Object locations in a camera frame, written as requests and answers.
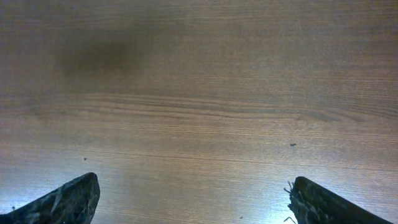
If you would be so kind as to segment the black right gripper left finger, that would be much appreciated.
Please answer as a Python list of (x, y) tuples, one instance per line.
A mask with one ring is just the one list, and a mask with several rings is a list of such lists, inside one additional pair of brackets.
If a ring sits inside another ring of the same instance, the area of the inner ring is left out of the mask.
[(100, 200), (94, 172), (83, 174), (36, 200), (1, 215), (3, 224), (90, 224)]

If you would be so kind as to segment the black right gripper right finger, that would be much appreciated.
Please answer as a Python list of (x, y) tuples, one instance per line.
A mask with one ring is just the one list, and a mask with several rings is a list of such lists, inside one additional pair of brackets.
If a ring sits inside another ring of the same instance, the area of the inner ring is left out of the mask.
[(392, 224), (316, 182), (298, 176), (289, 183), (290, 203), (297, 224)]

